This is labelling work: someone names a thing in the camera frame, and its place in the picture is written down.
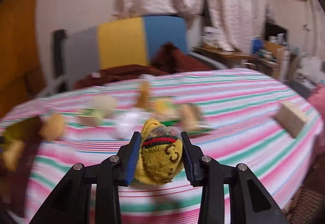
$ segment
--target yellow panel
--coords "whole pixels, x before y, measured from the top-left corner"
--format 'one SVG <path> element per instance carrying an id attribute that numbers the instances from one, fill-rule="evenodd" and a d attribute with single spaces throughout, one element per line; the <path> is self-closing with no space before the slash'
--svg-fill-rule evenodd
<path id="1" fill-rule="evenodd" d="M 141 18 L 102 24 L 97 30 L 100 68 L 148 65 Z"/>

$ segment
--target wooden block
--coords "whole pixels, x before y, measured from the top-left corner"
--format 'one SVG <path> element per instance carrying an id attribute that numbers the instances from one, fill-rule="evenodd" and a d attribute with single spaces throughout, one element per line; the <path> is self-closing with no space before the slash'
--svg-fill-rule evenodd
<path id="1" fill-rule="evenodd" d="M 89 127 L 100 126 L 104 113 L 100 109 L 82 109 L 80 114 L 77 115 L 80 125 Z"/>
<path id="2" fill-rule="evenodd" d="M 307 116 L 289 101 L 280 102 L 281 107 L 275 120 L 279 122 L 293 138 L 296 138 L 307 122 Z"/>

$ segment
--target red stripe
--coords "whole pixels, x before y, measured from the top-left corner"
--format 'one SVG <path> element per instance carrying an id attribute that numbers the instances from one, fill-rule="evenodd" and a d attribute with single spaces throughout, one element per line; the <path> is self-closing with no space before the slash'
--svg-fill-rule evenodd
<path id="1" fill-rule="evenodd" d="M 169 138 L 169 137 L 159 137 L 159 138 L 153 138 L 149 141 L 145 141 L 143 143 L 143 146 L 147 146 L 147 145 L 150 145 L 150 144 L 153 144 L 155 142 L 164 142 L 164 141 L 168 141 L 170 143 L 174 143 L 176 140 L 173 139 L 173 138 Z"/>

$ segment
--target pink cloth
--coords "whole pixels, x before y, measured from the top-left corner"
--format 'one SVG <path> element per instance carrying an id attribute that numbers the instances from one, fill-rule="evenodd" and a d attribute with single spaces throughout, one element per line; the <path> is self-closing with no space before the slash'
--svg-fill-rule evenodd
<path id="1" fill-rule="evenodd" d="M 323 120 L 325 120 L 325 86 L 318 84 L 313 94 L 307 101 L 320 113 Z M 325 152 L 325 131 L 321 132 L 316 142 L 316 154 Z"/>

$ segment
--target metal screw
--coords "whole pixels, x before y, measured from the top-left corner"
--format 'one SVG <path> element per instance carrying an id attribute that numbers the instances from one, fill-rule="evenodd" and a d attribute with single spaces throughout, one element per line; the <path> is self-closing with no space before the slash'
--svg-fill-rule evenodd
<path id="1" fill-rule="evenodd" d="M 245 164 L 241 163 L 241 164 L 238 165 L 238 169 L 241 170 L 241 171 L 246 171 L 247 166 Z"/>
<path id="2" fill-rule="evenodd" d="M 110 160 L 111 162 L 117 162 L 119 159 L 120 159 L 120 157 L 118 157 L 117 155 L 113 155 L 113 156 L 111 156 L 111 157 L 109 158 L 109 160 Z"/>
<path id="3" fill-rule="evenodd" d="M 202 161 L 204 161 L 204 162 L 209 162 L 209 161 L 211 161 L 211 157 L 210 156 L 207 156 L 207 155 L 204 155 L 204 156 L 202 156 Z"/>
<path id="4" fill-rule="evenodd" d="M 82 164 L 81 164 L 81 163 L 76 163 L 76 164 L 74 165 L 74 169 L 75 169 L 76 171 L 79 171 L 81 168 L 82 168 Z"/>

